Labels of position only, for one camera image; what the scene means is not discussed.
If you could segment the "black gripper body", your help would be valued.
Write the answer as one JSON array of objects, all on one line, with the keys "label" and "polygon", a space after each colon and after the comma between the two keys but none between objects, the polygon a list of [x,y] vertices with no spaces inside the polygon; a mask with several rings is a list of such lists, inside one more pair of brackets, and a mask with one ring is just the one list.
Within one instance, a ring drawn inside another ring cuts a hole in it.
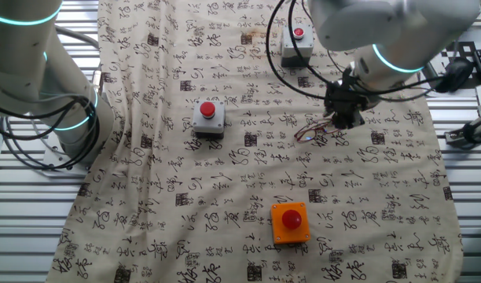
[{"label": "black gripper body", "polygon": [[352,69],[345,69],[341,80],[333,81],[327,85],[324,106],[325,114],[349,113],[370,110],[377,106],[376,96],[357,94],[354,88],[356,78],[351,74]]}]

